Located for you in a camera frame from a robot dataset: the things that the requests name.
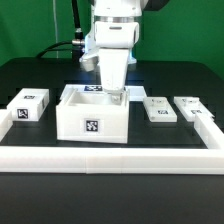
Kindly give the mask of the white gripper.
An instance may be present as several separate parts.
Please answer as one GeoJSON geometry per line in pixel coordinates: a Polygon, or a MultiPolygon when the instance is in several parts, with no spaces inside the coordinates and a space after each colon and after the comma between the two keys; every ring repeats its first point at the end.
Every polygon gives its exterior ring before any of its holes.
{"type": "Polygon", "coordinates": [[[111,94],[113,102],[120,102],[126,80],[129,50],[100,48],[98,56],[103,90],[111,94]]]}

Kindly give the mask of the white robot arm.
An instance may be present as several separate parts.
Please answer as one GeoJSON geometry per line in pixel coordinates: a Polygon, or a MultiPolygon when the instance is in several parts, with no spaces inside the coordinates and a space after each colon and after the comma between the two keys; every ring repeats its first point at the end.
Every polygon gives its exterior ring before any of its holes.
{"type": "Polygon", "coordinates": [[[81,57],[86,71],[99,65],[102,89],[116,103],[124,93],[132,49],[138,42],[142,11],[158,11],[169,0],[91,0],[93,6],[90,36],[85,38],[81,57]]]}

